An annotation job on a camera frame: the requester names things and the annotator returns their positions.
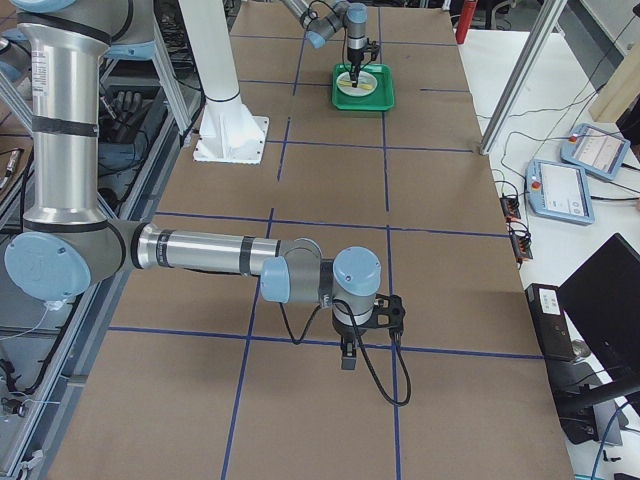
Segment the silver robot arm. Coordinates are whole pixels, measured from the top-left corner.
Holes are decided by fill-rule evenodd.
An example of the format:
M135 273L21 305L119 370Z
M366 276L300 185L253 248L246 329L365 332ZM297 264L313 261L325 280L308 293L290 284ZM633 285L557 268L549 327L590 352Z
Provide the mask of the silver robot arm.
M312 8L315 1L284 0L283 4L298 20L305 31L305 38L314 48L323 47L340 30L345 31L349 78L351 86L357 87L365 53L369 52L371 60L375 60L378 52L376 42L371 42L366 35L367 6L350 1L320 1L329 10L322 17Z
M305 1L282 1L314 46L346 30L357 79L366 37L361 3L332 1L324 17ZM109 219L97 202L99 63L111 47L155 47L153 1L11 1L18 28L31 46L34 205L25 232L10 243L4 263L28 295L57 301L129 268L181 268L258 277L266 301L311 303L332 309L341 337L342 368L354 369L356 348L372 317L381 267L377 256L350 247L323 259L311 240L280 241L159 229L153 223ZM241 99L223 1L179 1L197 72L204 116L194 160L259 164L269 120L253 116Z

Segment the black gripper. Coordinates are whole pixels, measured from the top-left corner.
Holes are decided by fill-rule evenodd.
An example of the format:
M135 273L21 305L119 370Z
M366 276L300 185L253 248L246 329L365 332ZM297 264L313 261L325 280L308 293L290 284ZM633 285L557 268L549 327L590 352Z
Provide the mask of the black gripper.
M359 74L360 74L360 66L363 62L363 50L348 48L347 49L347 60L351 64L350 65L350 81L351 86L353 88L358 87L359 82Z
M337 319L332 320L334 330L340 336L341 369L354 370L357 362L357 336L364 335L368 330L366 324L359 325L354 330L352 325L346 325Z

